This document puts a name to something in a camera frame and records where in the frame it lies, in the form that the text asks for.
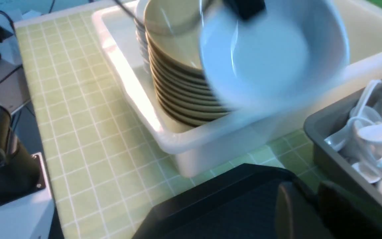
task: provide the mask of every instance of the white bowl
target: white bowl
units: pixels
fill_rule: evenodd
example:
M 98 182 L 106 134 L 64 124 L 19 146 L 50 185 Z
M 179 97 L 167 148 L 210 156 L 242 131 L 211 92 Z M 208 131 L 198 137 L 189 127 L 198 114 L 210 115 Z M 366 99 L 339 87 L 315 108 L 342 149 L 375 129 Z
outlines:
M 205 21 L 200 55 L 214 94 L 231 109 L 271 114 L 334 87 L 349 63 L 344 25 L 330 0 L 266 0 L 238 22 L 225 6 Z
M 157 28 L 169 29 L 184 24 L 187 20 L 199 12 L 200 3 L 207 0 L 153 0 L 150 1 L 144 12 L 145 24 Z M 177 36 L 166 36 L 147 32 L 155 47 L 177 65 L 202 73 L 199 54 L 200 26 L 196 26 L 189 32 Z

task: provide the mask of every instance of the gray tray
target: gray tray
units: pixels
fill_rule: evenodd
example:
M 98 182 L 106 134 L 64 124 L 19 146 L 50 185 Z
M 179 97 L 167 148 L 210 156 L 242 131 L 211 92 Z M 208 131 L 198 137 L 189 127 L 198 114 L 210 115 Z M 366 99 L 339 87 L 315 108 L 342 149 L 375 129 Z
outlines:
M 355 107 L 362 91 L 363 89 L 309 116 L 304 123 L 304 130 L 314 143 L 315 164 L 331 180 L 382 207 L 382 195 L 376 188 L 362 178 L 339 153 L 324 141 L 329 135 L 344 127 L 349 118 L 349 112 Z M 382 99 L 382 84 L 376 87 L 367 105 L 373 106 L 379 99 Z

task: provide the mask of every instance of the stack of plates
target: stack of plates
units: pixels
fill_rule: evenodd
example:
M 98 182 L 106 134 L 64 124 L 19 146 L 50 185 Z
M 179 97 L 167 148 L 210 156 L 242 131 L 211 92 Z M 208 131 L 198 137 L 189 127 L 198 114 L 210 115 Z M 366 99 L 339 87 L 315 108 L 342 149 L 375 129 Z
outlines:
M 135 9 L 135 16 L 143 23 L 144 22 L 144 11 L 147 6 L 149 0 L 139 0 Z M 140 24 L 134 20 L 136 26 L 136 37 L 138 43 L 140 44 L 140 53 L 144 61 L 144 69 L 147 73 L 150 73 L 150 60 L 148 56 L 147 49 L 147 39 L 145 36 L 145 28 L 143 28 Z
M 192 18 L 199 9 L 200 1 L 150 0 L 144 15 L 146 23 L 169 28 Z M 147 31 L 158 102 L 171 118 L 195 127 L 229 113 L 207 85 L 200 62 L 199 32 L 200 27 L 175 36 Z
M 156 96 L 168 115 L 184 124 L 199 126 L 228 114 L 202 75 L 176 65 L 148 41 Z

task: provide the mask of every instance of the green grid mat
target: green grid mat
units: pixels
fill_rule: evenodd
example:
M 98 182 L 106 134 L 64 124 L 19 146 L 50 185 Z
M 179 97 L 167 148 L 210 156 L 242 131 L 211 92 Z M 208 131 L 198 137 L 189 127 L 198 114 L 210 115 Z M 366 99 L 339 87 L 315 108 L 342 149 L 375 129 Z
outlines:
M 66 238 L 131 238 L 150 208 L 241 163 L 290 169 L 313 189 L 302 130 L 187 179 L 123 97 L 98 47 L 93 12 L 16 29 Z

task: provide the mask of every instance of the white plastic bin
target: white plastic bin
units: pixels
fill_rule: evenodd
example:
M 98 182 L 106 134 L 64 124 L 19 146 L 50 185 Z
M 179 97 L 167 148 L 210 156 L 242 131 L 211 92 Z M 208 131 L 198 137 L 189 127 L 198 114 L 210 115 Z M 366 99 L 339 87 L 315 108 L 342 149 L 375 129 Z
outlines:
M 127 3 L 132 10 L 135 2 Z M 180 124 L 159 107 L 151 76 L 143 69 L 135 25 L 117 6 L 95 12 L 102 49 L 126 98 L 159 146 L 174 154 L 179 172 L 193 177 L 267 141 L 302 128 L 312 113 L 382 78 L 382 9 L 364 0 L 335 0 L 349 34 L 351 65 L 340 86 L 310 106 L 281 115 L 233 112 L 200 127 Z

